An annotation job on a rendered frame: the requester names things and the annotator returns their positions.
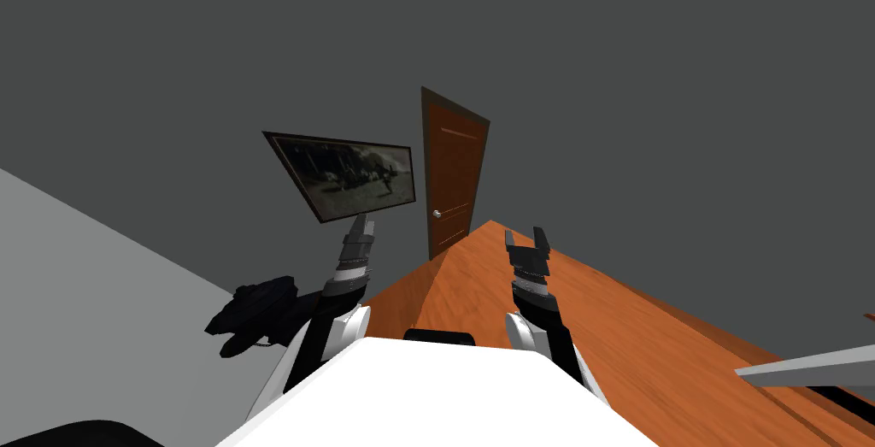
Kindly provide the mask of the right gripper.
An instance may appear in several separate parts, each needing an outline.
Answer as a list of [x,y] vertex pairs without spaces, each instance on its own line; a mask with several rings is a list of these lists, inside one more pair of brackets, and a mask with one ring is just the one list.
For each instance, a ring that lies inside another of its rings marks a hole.
[[548,261],[551,247],[545,231],[540,226],[535,226],[532,230],[535,247],[515,245],[513,232],[506,229],[505,248],[517,277],[535,283],[545,283],[545,277],[549,276]]

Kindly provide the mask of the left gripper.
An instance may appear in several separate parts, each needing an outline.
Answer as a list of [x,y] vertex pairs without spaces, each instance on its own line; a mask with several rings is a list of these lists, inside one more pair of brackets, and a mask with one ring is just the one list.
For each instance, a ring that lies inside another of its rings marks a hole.
[[374,223],[369,215],[359,214],[349,233],[344,236],[343,248],[338,258],[338,275],[366,275],[370,251],[375,237]]

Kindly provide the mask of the brown wooden door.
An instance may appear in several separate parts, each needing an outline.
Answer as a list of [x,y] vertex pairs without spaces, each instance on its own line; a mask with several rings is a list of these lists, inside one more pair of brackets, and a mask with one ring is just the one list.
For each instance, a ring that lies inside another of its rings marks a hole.
[[[420,89],[428,256],[471,231],[490,123],[472,110]],[[442,213],[439,218],[434,210]]]

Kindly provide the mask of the black angular object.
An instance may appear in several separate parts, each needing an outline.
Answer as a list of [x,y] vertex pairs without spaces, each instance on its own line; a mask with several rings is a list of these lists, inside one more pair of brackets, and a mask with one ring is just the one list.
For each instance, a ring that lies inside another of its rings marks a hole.
[[241,285],[205,332],[232,335],[220,349],[222,357],[238,356],[255,345],[287,347],[312,317],[320,297],[320,291],[300,294],[288,275]]

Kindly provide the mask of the orange wooden table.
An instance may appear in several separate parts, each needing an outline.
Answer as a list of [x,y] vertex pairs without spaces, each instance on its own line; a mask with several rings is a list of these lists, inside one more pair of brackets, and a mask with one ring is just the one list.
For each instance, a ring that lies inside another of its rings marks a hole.
[[[765,361],[750,345],[560,252],[549,265],[549,290],[609,404],[660,447],[875,447],[875,426],[814,393],[738,377]],[[505,227],[489,221],[368,298],[368,334],[423,327],[507,348],[512,277]]]

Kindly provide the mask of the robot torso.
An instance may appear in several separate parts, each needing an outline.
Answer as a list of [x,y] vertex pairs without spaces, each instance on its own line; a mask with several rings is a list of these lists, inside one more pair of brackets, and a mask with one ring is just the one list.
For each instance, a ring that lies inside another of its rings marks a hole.
[[362,338],[287,388],[301,342],[216,447],[658,447],[535,351]]

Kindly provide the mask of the grey flat slab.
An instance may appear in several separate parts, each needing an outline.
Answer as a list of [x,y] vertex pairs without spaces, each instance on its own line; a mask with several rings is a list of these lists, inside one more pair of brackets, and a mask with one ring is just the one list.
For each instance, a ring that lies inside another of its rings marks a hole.
[[759,387],[875,386],[875,344],[735,370]]

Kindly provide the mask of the dark framed wall picture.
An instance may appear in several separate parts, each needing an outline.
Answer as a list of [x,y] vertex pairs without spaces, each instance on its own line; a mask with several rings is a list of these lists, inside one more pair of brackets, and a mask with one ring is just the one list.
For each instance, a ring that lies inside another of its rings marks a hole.
[[264,131],[321,224],[416,201],[408,146]]

